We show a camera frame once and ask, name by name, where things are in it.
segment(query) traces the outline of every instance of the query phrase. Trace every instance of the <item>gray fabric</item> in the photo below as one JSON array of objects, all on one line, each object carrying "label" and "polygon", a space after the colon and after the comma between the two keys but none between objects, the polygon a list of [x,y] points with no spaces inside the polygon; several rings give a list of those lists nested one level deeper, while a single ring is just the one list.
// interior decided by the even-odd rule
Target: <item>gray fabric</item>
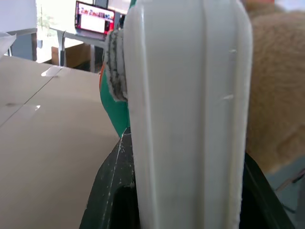
[{"label": "gray fabric", "polygon": [[301,180],[296,209],[296,222],[298,229],[305,228],[305,178]]},{"label": "gray fabric", "polygon": [[109,92],[115,101],[127,101],[123,30],[110,32],[105,43],[104,64]]}]

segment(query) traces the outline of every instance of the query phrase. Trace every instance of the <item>white table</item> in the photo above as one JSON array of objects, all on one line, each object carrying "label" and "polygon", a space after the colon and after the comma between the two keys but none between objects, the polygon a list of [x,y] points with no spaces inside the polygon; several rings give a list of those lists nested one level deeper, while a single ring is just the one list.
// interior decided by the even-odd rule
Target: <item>white table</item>
[{"label": "white table", "polygon": [[61,27],[50,27],[50,29],[55,30],[57,32],[58,38],[58,55],[59,55],[59,65],[66,66],[66,55],[65,55],[65,38],[75,39],[78,41],[82,41],[91,46],[91,62],[90,69],[91,72],[95,71],[95,49],[94,47],[105,47],[106,35],[98,34],[90,31],[81,31],[76,30],[75,28],[63,29]]},{"label": "white table", "polygon": [[119,140],[96,74],[0,58],[0,228],[78,228]]},{"label": "white table", "polygon": [[33,34],[37,32],[37,28],[30,28],[30,29],[24,29],[24,30],[15,30],[15,31],[9,31],[7,32],[10,35],[17,35],[17,36],[22,36],[22,35],[27,35],[27,34]]}]

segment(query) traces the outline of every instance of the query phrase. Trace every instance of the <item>window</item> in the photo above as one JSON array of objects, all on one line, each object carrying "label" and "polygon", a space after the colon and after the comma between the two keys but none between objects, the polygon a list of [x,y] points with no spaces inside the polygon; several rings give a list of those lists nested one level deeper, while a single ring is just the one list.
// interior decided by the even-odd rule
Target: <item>window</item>
[{"label": "window", "polygon": [[[93,0],[81,0],[93,3]],[[57,34],[52,26],[65,29],[74,28],[76,0],[36,0],[37,6],[37,61],[44,62],[51,58],[51,47],[58,46]],[[65,44],[71,46],[81,42],[66,39]]]}]

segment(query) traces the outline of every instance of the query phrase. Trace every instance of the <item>teal green fabric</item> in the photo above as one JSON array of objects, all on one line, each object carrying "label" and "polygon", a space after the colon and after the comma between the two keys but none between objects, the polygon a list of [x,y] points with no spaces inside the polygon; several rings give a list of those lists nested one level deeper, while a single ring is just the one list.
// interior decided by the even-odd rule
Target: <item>teal green fabric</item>
[{"label": "teal green fabric", "polygon": [[[130,7],[132,7],[135,2],[136,0],[132,0]],[[104,71],[102,76],[100,95],[102,104],[111,120],[114,129],[118,133],[119,137],[122,137],[125,129],[130,126],[128,104],[126,102],[114,101],[109,92],[106,71]]]}]

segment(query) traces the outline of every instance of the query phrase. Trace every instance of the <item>laptop screen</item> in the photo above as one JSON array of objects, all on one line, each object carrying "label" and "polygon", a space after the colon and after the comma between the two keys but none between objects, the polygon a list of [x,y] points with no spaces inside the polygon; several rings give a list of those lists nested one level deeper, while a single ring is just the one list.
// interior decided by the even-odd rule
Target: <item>laptop screen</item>
[{"label": "laptop screen", "polygon": [[114,28],[114,11],[76,1],[75,28],[107,34]]}]

